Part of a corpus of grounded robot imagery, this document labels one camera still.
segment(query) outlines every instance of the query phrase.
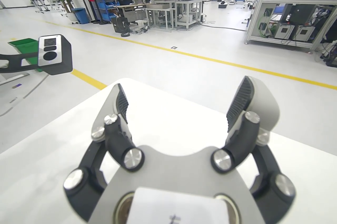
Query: white label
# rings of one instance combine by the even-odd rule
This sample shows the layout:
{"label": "white label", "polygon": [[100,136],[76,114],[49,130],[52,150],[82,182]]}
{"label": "white label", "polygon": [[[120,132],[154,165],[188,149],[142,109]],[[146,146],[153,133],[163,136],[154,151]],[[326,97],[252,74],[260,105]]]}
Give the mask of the white label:
{"label": "white label", "polygon": [[127,224],[229,224],[229,217],[222,200],[139,187]]}

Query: textured gripper pad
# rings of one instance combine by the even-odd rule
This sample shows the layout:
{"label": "textured gripper pad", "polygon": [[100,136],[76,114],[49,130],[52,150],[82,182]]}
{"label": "textured gripper pad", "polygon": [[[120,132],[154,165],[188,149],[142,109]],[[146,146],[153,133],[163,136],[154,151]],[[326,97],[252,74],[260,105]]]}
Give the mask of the textured gripper pad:
{"label": "textured gripper pad", "polygon": [[129,106],[129,103],[127,102],[122,86],[118,84],[118,87],[119,87],[119,94],[117,96],[117,109],[127,123],[126,110],[127,110],[127,107]]}
{"label": "textured gripper pad", "polygon": [[250,78],[245,76],[227,112],[228,131],[231,130],[241,112],[247,110],[253,96],[254,85]]}

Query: metal bolt head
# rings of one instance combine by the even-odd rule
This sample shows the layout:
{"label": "metal bolt head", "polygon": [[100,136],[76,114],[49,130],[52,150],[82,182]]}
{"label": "metal bolt head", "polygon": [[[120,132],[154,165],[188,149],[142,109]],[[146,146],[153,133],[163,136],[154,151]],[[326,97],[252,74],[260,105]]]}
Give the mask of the metal bolt head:
{"label": "metal bolt head", "polygon": [[128,169],[136,168],[142,161],[142,152],[140,149],[133,148],[124,156],[124,165]]}
{"label": "metal bolt head", "polygon": [[284,195],[295,195],[295,186],[287,176],[283,174],[278,174],[275,178],[275,184]]}
{"label": "metal bolt head", "polygon": [[251,121],[253,124],[258,124],[260,122],[260,117],[255,112],[248,111],[245,113],[245,117],[247,120]]}
{"label": "metal bolt head", "polygon": [[118,116],[116,114],[106,115],[104,118],[105,124],[113,124],[118,119]]}
{"label": "metal bolt head", "polygon": [[231,168],[232,162],[230,155],[225,152],[223,149],[218,149],[214,155],[213,160],[215,165],[223,171],[227,171]]}
{"label": "metal bolt head", "polygon": [[270,138],[270,131],[263,130],[260,128],[259,134],[257,135],[256,143],[262,147],[266,146],[269,143],[269,138]]}
{"label": "metal bolt head", "polygon": [[83,179],[83,171],[81,169],[73,170],[63,183],[63,187],[67,190],[77,187]]}
{"label": "metal bolt head", "polygon": [[99,126],[98,128],[96,128],[91,132],[91,138],[94,141],[99,140],[103,135],[104,135],[104,127],[102,126]]}

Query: computer tower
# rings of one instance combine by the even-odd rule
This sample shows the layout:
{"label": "computer tower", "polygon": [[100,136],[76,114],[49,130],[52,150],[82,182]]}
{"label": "computer tower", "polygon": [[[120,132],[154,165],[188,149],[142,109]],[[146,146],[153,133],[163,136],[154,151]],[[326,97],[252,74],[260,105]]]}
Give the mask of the computer tower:
{"label": "computer tower", "polygon": [[111,19],[116,33],[125,34],[128,32],[128,20],[125,17],[115,17]]}

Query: cable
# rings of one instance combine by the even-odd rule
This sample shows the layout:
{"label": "cable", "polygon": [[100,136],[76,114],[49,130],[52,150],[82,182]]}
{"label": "cable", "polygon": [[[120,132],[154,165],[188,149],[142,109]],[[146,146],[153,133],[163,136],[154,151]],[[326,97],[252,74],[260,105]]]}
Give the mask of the cable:
{"label": "cable", "polygon": [[217,26],[209,26],[209,25],[204,25],[202,23],[199,23],[199,25],[201,26],[205,26],[205,27],[210,27],[210,28],[219,28],[219,29],[230,29],[230,30],[236,30],[236,31],[243,31],[243,32],[247,32],[247,30],[242,30],[242,29],[235,29],[235,28],[228,28],[228,27],[217,27]]}

